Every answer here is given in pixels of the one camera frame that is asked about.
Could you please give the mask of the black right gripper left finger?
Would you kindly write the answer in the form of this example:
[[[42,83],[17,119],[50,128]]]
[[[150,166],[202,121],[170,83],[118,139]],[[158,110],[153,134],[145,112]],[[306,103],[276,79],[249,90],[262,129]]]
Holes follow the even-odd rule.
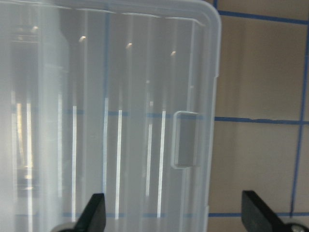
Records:
[[[95,193],[91,196],[76,222],[54,227],[55,232],[103,232],[106,227],[105,196]]]

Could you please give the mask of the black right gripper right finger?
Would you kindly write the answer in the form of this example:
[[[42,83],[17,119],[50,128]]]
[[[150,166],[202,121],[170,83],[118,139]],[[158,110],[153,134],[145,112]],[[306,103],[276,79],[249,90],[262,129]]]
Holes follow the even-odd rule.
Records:
[[[309,228],[297,222],[283,222],[253,191],[241,194],[241,221],[248,232],[307,232]]]

